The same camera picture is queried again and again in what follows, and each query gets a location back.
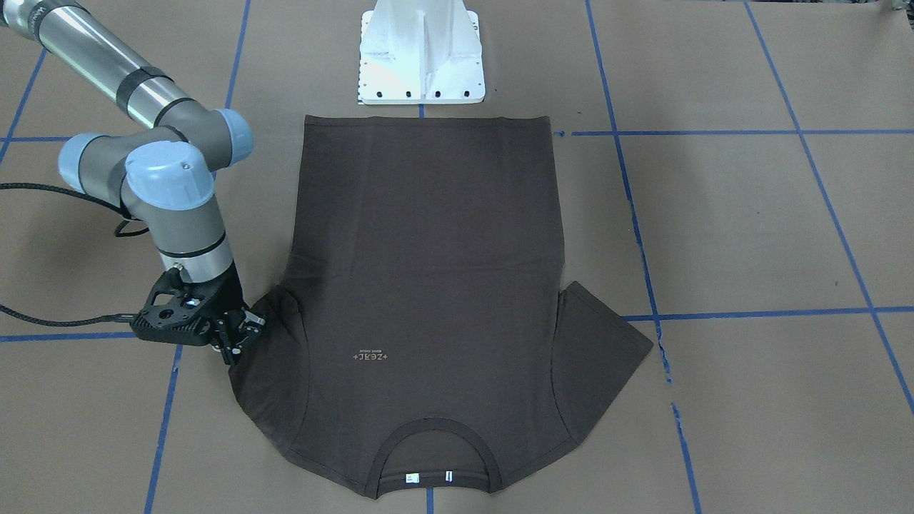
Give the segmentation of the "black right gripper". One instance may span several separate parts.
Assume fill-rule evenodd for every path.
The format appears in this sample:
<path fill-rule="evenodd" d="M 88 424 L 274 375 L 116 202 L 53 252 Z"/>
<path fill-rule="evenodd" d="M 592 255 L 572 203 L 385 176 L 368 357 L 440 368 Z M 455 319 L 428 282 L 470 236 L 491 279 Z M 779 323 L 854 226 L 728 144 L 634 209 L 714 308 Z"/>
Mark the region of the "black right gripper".
<path fill-rule="evenodd" d="M 213 346 L 227 366 L 264 334 L 266 319 L 247 309 L 237 266 L 208 282 L 185 282 L 176 268 L 154 283 L 131 329 L 142 341 Z"/>

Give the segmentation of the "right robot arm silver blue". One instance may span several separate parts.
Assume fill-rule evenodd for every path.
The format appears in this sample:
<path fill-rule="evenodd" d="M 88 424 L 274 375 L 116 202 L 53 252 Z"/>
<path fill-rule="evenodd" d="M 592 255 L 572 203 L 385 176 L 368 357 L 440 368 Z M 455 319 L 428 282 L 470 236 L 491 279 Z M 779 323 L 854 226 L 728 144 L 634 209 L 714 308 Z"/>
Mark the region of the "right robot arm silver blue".
<path fill-rule="evenodd" d="M 248 121 L 201 105 L 79 2 L 4 1 L 2 26 L 58 56 L 141 126 L 69 138 L 56 160 L 66 186 L 52 191 L 116 212 L 120 238 L 129 223 L 146 224 L 164 272 L 136 313 L 68 326 L 128 324 L 141 341 L 210 347 L 237 364 L 266 322 L 243 298 L 215 176 L 251 155 Z"/>

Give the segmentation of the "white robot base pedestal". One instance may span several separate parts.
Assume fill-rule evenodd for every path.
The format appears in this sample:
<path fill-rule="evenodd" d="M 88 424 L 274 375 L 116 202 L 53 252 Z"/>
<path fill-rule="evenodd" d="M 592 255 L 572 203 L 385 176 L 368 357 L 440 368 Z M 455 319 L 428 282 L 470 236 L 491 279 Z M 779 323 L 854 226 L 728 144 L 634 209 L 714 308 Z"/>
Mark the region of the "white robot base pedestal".
<path fill-rule="evenodd" d="M 484 101 L 479 17 L 463 1 L 378 1 L 360 29 L 360 104 Z"/>

